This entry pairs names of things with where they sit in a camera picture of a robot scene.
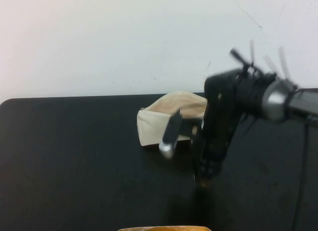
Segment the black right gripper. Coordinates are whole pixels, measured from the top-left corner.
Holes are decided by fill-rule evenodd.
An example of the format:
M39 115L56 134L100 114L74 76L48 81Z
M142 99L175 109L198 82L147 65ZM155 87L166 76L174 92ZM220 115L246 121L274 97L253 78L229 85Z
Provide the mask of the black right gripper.
M204 82L207 106L201 125L204 144L199 165L192 163L194 181L201 184L200 167L204 167L203 178L212 180L222 170L221 163L227 155L242 112L236 108L236 89L241 70L234 69L208 77Z

